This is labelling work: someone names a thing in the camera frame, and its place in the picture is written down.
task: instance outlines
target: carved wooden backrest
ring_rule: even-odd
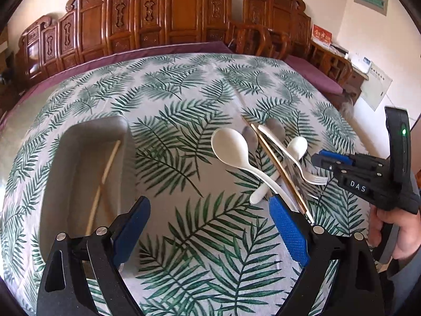
[[[310,40],[311,18],[303,0],[243,0],[243,21],[287,33],[293,54],[302,56]]]
[[[113,53],[224,41],[231,0],[69,0],[66,11],[57,22],[44,15],[22,33],[16,66],[27,85]]]

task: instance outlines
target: hand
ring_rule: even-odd
[[[368,242],[377,247],[382,241],[380,230],[383,222],[395,223],[400,226],[396,247],[392,253],[393,259],[407,260],[417,252],[421,246],[421,218],[420,212],[414,215],[402,209],[384,211],[370,205],[368,219]]]

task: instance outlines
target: purple seat cushion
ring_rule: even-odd
[[[330,92],[331,94],[341,95],[344,91],[338,83],[327,77],[303,58],[288,56],[285,59],[285,63],[313,84],[320,92]]]

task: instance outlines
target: white fork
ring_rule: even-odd
[[[259,131],[261,131],[263,134],[265,134],[276,146],[279,147],[279,149],[286,155],[289,159],[293,161],[294,164],[297,165],[298,169],[300,170],[301,176],[303,179],[313,185],[326,185],[328,183],[327,177],[320,177],[314,174],[311,174],[310,172],[303,171],[300,163],[288,152],[287,148],[279,141],[279,139],[272,133],[268,127],[265,125],[259,125],[258,126]]]

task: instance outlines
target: blue textured pad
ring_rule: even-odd
[[[286,211],[284,206],[279,202],[278,198],[279,196],[272,196],[269,199],[270,216],[292,259],[305,267],[310,260],[306,239],[291,219],[288,211]]]
[[[151,204],[149,200],[144,196],[140,198],[143,198],[142,202],[122,229],[121,234],[118,237],[118,241],[115,241],[113,244],[113,262],[117,268],[120,264],[129,260],[131,252],[139,240],[140,234],[151,215]]]
[[[339,160],[341,163],[345,164],[345,165],[352,165],[352,163],[354,162],[350,157],[348,157],[347,155],[341,155],[339,153],[335,153],[335,152],[331,152],[331,151],[327,151],[327,150],[321,150],[319,152],[320,155],[323,155],[325,157],[330,157],[332,159],[336,159]]]

